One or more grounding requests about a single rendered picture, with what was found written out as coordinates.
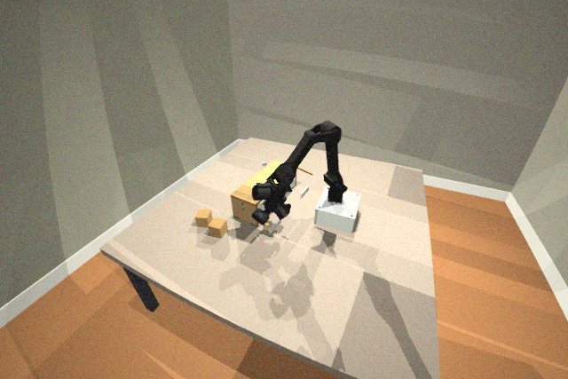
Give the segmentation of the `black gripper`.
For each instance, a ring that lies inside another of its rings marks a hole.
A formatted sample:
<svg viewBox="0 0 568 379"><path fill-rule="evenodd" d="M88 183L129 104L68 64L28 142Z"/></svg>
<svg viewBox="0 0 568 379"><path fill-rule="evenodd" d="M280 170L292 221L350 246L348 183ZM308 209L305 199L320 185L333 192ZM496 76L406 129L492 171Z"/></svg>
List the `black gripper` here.
<svg viewBox="0 0 568 379"><path fill-rule="evenodd" d="M287 200L287 197L284 196L284 198L282 199L282 203L285 203ZM281 201L273 201L272 199L270 200L266 200L263 205L265 210L262 211L261 209L257 209L256 211L253 212L252 214L252 218L254 218L259 224L263 225L265 222L267 222L270 218L270 214L271 214L271 209L276 206L278 207L280 205ZM266 213L267 212L267 213Z"/></svg>

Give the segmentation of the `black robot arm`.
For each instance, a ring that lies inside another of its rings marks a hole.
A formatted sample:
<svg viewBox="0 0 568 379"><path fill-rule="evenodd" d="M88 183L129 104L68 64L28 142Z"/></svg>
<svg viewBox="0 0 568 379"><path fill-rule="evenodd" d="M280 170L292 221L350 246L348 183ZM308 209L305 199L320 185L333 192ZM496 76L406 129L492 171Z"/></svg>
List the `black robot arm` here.
<svg viewBox="0 0 568 379"><path fill-rule="evenodd" d="M325 142L327 173L323 176L324 181L330 186L328 188L328 201L342 203L343 193L347 191L348 187L343 184L339 170L338 142L341 139L341 132L341 128L329 120L316 124L312 129L307 130L288 159L280 164L266 179L267 183L256 183L252 187L253 200L272 199L273 201L281 201L278 207L274 206L270 211L271 213L274 212L279 220L285 218L291 211L291 205L290 203L282 203L282 199L286 192L292 192L290 185L296 176L296 169L314 144ZM273 181L274 179L278 184Z"/></svg>

